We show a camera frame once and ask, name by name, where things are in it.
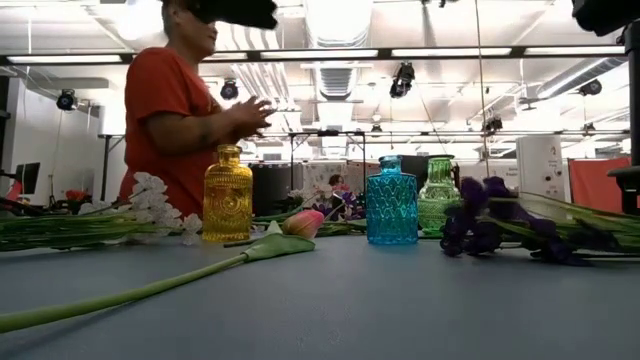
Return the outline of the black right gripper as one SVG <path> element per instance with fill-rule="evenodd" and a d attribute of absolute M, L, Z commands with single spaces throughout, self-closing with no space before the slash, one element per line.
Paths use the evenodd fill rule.
<path fill-rule="evenodd" d="M 579 27 L 604 36 L 640 19 L 640 0 L 572 0 Z"/>

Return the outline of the yellow glass vase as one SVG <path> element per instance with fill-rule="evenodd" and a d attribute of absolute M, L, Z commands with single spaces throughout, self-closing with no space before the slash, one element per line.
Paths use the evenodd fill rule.
<path fill-rule="evenodd" d="M 229 243 L 250 238 L 253 173 L 240 163 L 241 148 L 220 145 L 218 162 L 205 172 L 202 239 Z"/>

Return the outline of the black frame post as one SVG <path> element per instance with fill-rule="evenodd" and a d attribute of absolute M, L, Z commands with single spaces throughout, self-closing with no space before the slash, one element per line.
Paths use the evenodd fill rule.
<path fill-rule="evenodd" d="M 626 27 L 624 44 L 629 67 L 631 164 L 640 166 L 640 20 Z"/>

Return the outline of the black equipment mount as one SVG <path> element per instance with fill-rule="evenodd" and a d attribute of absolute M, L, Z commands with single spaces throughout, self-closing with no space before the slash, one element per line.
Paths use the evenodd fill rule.
<path fill-rule="evenodd" d="M 613 169 L 607 176 L 615 178 L 621 190 L 623 212 L 640 216 L 640 165 Z"/>

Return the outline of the black frame stand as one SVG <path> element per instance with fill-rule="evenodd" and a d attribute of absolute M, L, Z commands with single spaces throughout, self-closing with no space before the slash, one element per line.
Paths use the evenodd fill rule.
<path fill-rule="evenodd" d="M 289 132 L 287 137 L 289 138 L 290 145 L 290 187 L 294 185 L 294 153 L 298 148 L 294 142 L 297 137 L 301 137 L 303 141 L 306 141 L 309 137 L 347 137 L 352 143 L 356 144 L 362 151 L 362 186 L 363 191 L 366 191 L 367 184 L 367 169 L 366 169 L 366 133 L 364 131 L 338 131 L 338 130 L 316 130 L 316 131 L 302 131 L 302 132 Z"/>
<path fill-rule="evenodd" d="M 111 151 L 114 150 L 124 140 L 124 136 L 112 135 L 112 134 L 99 134 L 98 138 L 104 141 L 101 188 L 100 188 L 100 200 L 104 201 L 106 199 L 109 156 Z"/>

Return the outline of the black overhead light beam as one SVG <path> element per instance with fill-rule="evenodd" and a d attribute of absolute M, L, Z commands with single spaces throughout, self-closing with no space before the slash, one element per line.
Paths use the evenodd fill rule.
<path fill-rule="evenodd" d="M 526 58 L 622 57 L 622 45 L 554 45 L 487 47 L 329 48 L 231 50 L 204 59 L 206 63 L 415 61 Z M 0 55 L 0 66 L 91 66 L 129 64 L 134 53 Z"/>

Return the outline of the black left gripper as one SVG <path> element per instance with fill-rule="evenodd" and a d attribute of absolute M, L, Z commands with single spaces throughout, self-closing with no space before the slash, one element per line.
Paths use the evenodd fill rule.
<path fill-rule="evenodd" d="M 187 9 L 204 23 L 222 21 L 258 29 L 275 29 L 273 0 L 188 0 Z"/>

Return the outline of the blue glass vase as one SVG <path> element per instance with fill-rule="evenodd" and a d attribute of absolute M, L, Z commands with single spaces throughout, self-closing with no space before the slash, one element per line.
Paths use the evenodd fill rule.
<path fill-rule="evenodd" d="M 380 172 L 366 180 L 366 235 L 374 245 L 418 242 L 417 180 L 401 170 L 402 157 L 379 158 Z"/>

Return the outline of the orange partition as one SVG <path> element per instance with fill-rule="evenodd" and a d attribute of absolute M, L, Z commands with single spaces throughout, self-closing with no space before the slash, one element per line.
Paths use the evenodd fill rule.
<path fill-rule="evenodd" d="M 605 160 L 569 161 L 572 201 L 581 206 L 614 213 L 622 213 L 621 191 L 616 179 L 608 177 L 610 170 L 630 165 L 629 157 Z"/>

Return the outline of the pink tulip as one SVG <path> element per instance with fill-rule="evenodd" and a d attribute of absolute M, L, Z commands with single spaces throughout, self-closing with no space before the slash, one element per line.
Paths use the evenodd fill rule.
<path fill-rule="evenodd" d="M 314 238 L 323 223 L 324 216 L 320 212 L 305 210 L 289 217 L 282 225 L 271 224 L 266 235 L 253 241 L 251 246 L 239 255 L 201 269 L 120 294 L 98 297 L 68 305 L 56 305 L 24 312 L 2 314 L 0 315 L 0 334 L 45 325 L 143 300 L 240 264 L 310 252 L 315 249 Z"/>

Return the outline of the black partition panel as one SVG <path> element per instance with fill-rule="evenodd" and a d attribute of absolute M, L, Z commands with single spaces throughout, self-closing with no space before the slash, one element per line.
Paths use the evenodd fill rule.
<path fill-rule="evenodd" d="M 303 188 L 300 164 L 254 163 L 249 168 L 253 174 L 252 204 L 255 216 L 276 215 L 292 207 L 289 193 Z"/>

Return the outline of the green glass vase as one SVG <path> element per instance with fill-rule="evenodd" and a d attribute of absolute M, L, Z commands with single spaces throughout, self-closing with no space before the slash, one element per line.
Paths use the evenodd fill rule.
<path fill-rule="evenodd" d="M 459 190 L 452 173 L 453 155 L 430 156 L 427 179 L 417 198 L 418 223 L 427 237 L 438 238 L 445 225 L 445 212 L 460 202 Z"/>

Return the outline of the silver ventilation duct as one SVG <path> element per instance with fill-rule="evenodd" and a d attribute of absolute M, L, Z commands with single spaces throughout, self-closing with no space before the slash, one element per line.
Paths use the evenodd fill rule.
<path fill-rule="evenodd" d="M 361 48 L 371 24 L 374 0 L 304 0 L 308 40 L 313 48 Z M 315 70 L 319 93 L 327 100 L 346 100 L 353 91 L 355 68 Z"/>

